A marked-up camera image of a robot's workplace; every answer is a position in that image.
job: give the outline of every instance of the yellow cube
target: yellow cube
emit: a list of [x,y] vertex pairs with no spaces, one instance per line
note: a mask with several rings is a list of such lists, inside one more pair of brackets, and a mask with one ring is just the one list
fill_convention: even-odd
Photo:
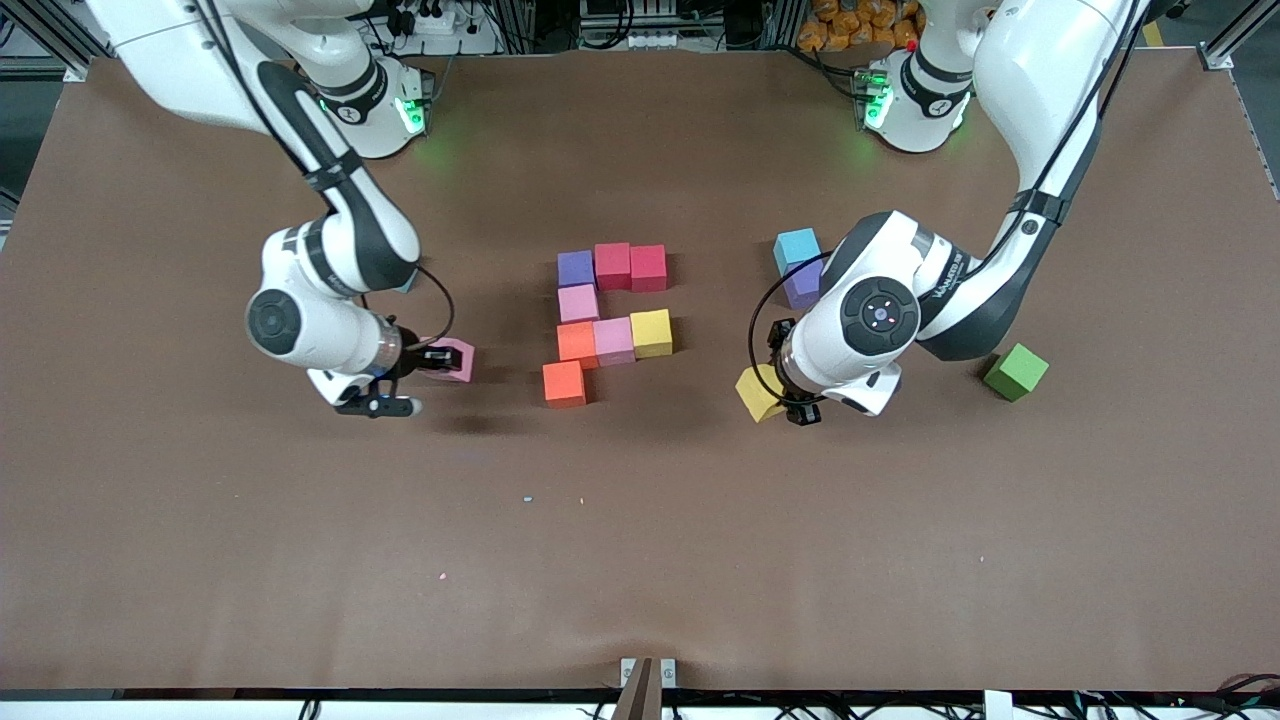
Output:
[[636,360],[671,355],[671,313],[667,310],[632,313],[631,342],[636,346]]
[[[756,368],[760,369],[760,377],[764,378],[764,383],[773,388],[773,392],[782,395],[782,380],[778,379],[778,373],[773,369],[773,365],[756,365]],[[751,414],[751,419],[756,423],[786,410],[778,402],[777,397],[773,397],[769,395],[769,391],[760,387],[760,380],[755,378],[755,373],[750,368],[742,370],[735,387],[739,397],[742,398],[742,405],[746,405],[746,411]]]

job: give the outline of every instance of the cube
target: cube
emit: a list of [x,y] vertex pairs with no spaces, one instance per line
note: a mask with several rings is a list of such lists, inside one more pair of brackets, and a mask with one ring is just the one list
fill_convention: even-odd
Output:
[[671,355],[671,313],[648,310],[631,314],[631,342],[636,359]]
[[982,382],[1012,402],[1036,389],[1036,384],[1044,377],[1044,370],[1048,370],[1048,363],[1018,343],[996,363]]
[[818,236],[813,233],[813,228],[780,233],[773,241],[773,261],[778,264],[780,275],[786,273],[788,266],[804,263],[820,252]]
[[556,409],[586,405],[586,380],[577,360],[543,365],[543,396]]
[[453,380],[458,383],[471,382],[471,369],[475,368],[476,348],[470,343],[462,342],[461,340],[452,337],[442,337],[440,340],[431,343],[435,347],[452,347],[462,352],[462,368],[458,370],[448,370],[444,373],[438,373],[435,377],[442,380]]
[[559,275],[557,287],[595,284],[595,263],[591,261],[590,250],[561,252],[556,256],[556,269]]
[[417,279],[417,268],[413,268],[413,272],[408,275],[408,279],[404,281],[404,284],[397,287],[396,292],[408,292],[413,287],[413,281],[416,279]]
[[631,245],[607,242],[595,246],[595,284],[600,292],[631,288]]
[[562,287],[556,291],[556,295],[559,297],[562,323],[600,319],[600,306],[595,301],[595,286]]
[[600,366],[623,365],[636,361],[635,345],[631,341],[631,318],[612,318],[591,323],[595,333],[595,356]]
[[[760,378],[764,379],[764,383],[778,395],[782,395],[782,380],[778,379],[778,373],[773,369],[773,365],[756,365],[756,368],[760,370]],[[769,395],[769,391],[760,387],[760,380],[750,368],[742,370],[742,374],[737,378],[737,384],[733,387],[737,389],[737,396],[742,398],[742,405],[746,405],[746,411],[751,414],[751,419],[756,423],[768,420],[786,410],[778,402],[777,397],[773,397]]]
[[595,357],[595,332],[591,323],[570,323],[556,328],[561,360],[577,360],[584,370],[600,366]]
[[667,290],[667,247],[636,245],[631,249],[631,292]]
[[[790,273],[796,265],[790,265]],[[808,310],[818,302],[818,283],[822,281],[822,263],[814,261],[800,272],[791,275],[782,283],[782,290],[787,293],[787,306],[792,310]]]

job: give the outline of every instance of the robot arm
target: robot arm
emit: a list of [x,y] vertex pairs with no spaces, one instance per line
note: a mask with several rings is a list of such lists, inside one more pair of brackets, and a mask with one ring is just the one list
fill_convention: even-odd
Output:
[[[458,357],[442,359],[413,333],[352,300],[410,279],[419,261],[413,227],[302,79],[270,61],[233,19],[201,1],[156,1],[148,9],[113,0],[90,5],[154,100],[200,122],[271,135],[329,206],[324,217],[268,238],[262,284],[246,315],[253,343],[306,368],[342,413],[415,414],[421,405],[413,398],[360,392],[413,369],[453,366]],[[198,78],[196,90],[192,78]]]
[[791,398],[824,396],[878,415],[913,340],[942,360],[996,348],[1092,160],[1097,88],[1147,0],[1005,0],[989,19],[986,1],[937,4],[923,3],[929,27],[916,55],[884,61],[895,95],[868,127],[908,149],[941,143],[972,73],[1012,150],[1019,191],[982,260],[902,213],[860,220],[823,268],[818,302],[776,342]]

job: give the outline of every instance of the black circular cap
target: black circular cap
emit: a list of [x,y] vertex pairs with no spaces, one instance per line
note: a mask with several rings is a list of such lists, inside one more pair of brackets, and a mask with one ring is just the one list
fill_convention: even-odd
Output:
[[244,323],[248,334],[262,350],[271,355],[288,355],[302,331],[302,313],[287,292],[264,290],[250,301]]
[[911,342],[920,306],[910,288],[893,278],[867,278],[845,293],[845,343],[861,355],[883,355]]

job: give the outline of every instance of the table surface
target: table surface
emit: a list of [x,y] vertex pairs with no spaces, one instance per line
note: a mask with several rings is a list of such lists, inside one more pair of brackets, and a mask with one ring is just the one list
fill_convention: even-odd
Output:
[[[859,135],[782,55],[463,59],[370,163],[480,350],[428,413],[339,418],[243,313],[323,211],[271,142],[69,85],[0,254],[4,687],[1180,688],[1280,664],[1280,209],[1226,74],[1139,51],[1006,338],[1016,405],[919,348],[878,419],[755,425],[733,383],[780,231],[899,208],[986,250],[977,109]],[[557,251],[664,242],[677,352],[544,409]],[[429,332],[430,286],[370,297]],[[788,313],[771,305],[769,319]],[[532,501],[526,502],[526,496]]]

